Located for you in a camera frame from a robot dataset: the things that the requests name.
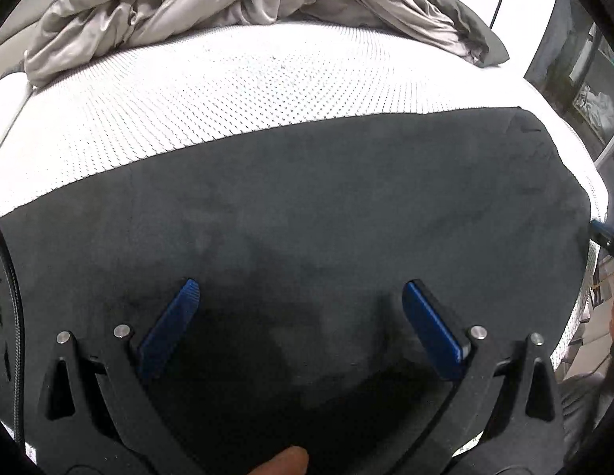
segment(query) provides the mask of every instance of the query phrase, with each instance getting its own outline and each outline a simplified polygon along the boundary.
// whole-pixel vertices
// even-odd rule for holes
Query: black mat
[[[445,387],[400,293],[418,277],[465,323],[553,350],[575,303],[589,200],[520,109],[304,123],[152,157],[0,220],[27,325],[27,422],[59,331],[153,324],[187,277],[201,309],[150,394],[213,473],[289,443],[314,472],[371,458]],[[0,287],[0,415],[9,420]]]

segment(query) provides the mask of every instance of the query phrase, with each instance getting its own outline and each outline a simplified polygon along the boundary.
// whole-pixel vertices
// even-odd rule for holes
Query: rumpled bedding
[[[114,49],[288,17],[394,29],[481,67],[509,58],[498,37],[458,0],[55,0],[38,23],[24,68],[30,83],[43,87]]]

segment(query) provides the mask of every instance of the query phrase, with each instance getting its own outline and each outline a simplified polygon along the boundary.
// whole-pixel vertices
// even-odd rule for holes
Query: blue gripper pad
[[[421,280],[406,283],[401,302],[435,370],[444,379],[460,380],[471,344],[464,332],[451,323],[449,310],[439,304]]]
[[[188,279],[140,345],[138,376],[143,382],[162,374],[197,309],[199,284]]]

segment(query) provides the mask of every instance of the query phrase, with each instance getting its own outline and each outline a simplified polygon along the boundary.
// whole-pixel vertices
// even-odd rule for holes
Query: white mattress
[[[546,126],[605,219],[608,194],[575,132],[524,79],[385,32],[320,23],[227,27],[117,52],[32,96],[0,149],[0,216],[94,173],[279,125],[379,112],[515,107]],[[597,257],[552,356],[577,325]]]

